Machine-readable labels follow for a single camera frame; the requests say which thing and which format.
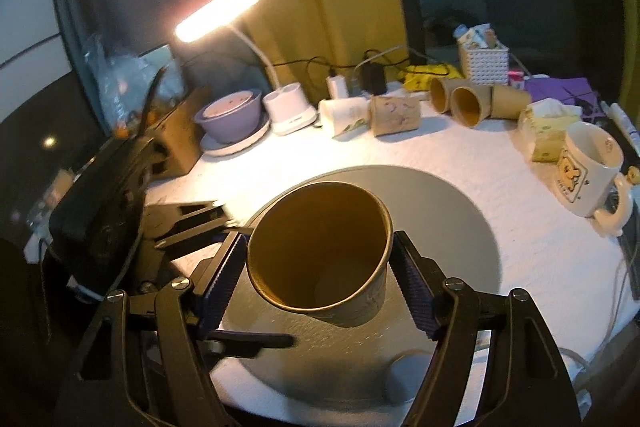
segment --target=brown paper cup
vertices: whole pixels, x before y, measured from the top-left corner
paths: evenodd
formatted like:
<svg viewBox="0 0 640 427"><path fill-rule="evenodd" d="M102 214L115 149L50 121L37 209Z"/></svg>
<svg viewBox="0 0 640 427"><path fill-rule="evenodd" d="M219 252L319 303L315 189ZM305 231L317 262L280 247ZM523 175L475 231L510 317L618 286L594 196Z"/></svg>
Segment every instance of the brown paper cup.
<svg viewBox="0 0 640 427"><path fill-rule="evenodd" d="M461 86L451 94L451 112L467 127L475 127L491 112L492 86Z"/></svg>
<svg viewBox="0 0 640 427"><path fill-rule="evenodd" d="M374 96L371 99L373 136L418 129L420 100L412 96Z"/></svg>
<svg viewBox="0 0 640 427"><path fill-rule="evenodd" d="M278 200L249 240L246 267L256 291L287 312L350 328L385 300L393 227L364 188L316 182Z"/></svg>
<svg viewBox="0 0 640 427"><path fill-rule="evenodd" d="M491 118L517 120L520 113L531 103L531 95L527 91L511 86L495 84L494 98L491 106Z"/></svg>
<svg viewBox="0 0 640 427"><path fill-rule="evenodd" d="M453 90L470 84L471 82L466 78L434 78L429 88L431 104L437 112L447 112L450 108L450 97Z"/></svg>

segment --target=white plate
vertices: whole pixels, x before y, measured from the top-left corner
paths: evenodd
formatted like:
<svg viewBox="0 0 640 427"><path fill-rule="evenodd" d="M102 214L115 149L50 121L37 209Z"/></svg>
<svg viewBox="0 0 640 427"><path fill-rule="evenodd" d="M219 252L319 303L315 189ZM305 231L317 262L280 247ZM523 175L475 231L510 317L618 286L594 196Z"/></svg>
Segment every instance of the white plate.
<svg viewBox="0 0 640 427"><path fill-rule="evenodd" d="M204 152L207 156L229 156L230 154L235 154L240 152L247 147L251 147L254 143L256 143L260 138L264 136L264 134L269 130L271 121L269 117L264 112L260 116L260 123L258 127L254 131L251 136L248 136L244 140L240 140L236 143L231 144L221 144L216 142L212 137L206 134L202 140L200 140L200 148L202 152Z"/></svg>

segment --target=white table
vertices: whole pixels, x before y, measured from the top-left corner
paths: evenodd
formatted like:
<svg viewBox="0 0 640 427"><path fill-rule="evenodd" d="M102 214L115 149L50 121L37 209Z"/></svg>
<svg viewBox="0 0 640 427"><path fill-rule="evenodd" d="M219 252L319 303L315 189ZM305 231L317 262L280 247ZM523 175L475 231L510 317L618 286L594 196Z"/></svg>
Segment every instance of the white table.
<svg viewBox="0 0 640 427"><path fill-rule="evenodd" d="M219 199L245 222L293 185L337 169L385 164L430 172L467 195L491 226L502 264L500 293L526 288L558 346L590 360L606 337L625 274L618 240L562 207L550 190L553 167L524 160L513 122L487 120L468 129L426 102L422 117L416 131L379 138L360 130L329 139L313 127L284 137L269 133L237 155L203 156L187 176L149 188L146 203ZM612 335L639 309L627 281ZM474 366L481 366L486 352L476 360ZM568 359L567 365L575 376L579 367ZM459 421L473 416L482 375L482 368L474 367ZM284 421L326 421L322 410L276 393L237 360L226 359L212 377L230 405ZM357 423L358 418L332 421Z"/></svg>

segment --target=black power adapter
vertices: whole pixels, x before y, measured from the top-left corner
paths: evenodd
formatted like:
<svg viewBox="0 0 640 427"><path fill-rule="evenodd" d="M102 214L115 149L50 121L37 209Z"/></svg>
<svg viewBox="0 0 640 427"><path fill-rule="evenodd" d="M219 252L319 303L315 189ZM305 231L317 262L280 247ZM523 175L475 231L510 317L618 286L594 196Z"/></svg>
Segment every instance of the black power adapter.
<svg viewBox="0 0 640 427"><path fill-rule="evenodd" d="M379 62L365 62L360 67L358 78L360 89L371 94L386 93L386 79L384 64Z"/></svg>

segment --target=cardboard box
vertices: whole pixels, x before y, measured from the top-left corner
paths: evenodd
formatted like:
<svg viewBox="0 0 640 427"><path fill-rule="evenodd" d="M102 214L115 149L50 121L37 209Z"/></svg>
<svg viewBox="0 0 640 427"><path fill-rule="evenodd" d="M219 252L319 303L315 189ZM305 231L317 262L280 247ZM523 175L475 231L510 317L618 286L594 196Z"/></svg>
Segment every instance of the cardboard box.
<svg viewBox="0 0 640 427"><path fill-rule="evenodd" d="M197 87L174 110L147 129L154 138L154 163L151 180L173 178L188 174L196 164L202 150L202 128L193 122L194 115L211 102L208 87Z"/></svg>

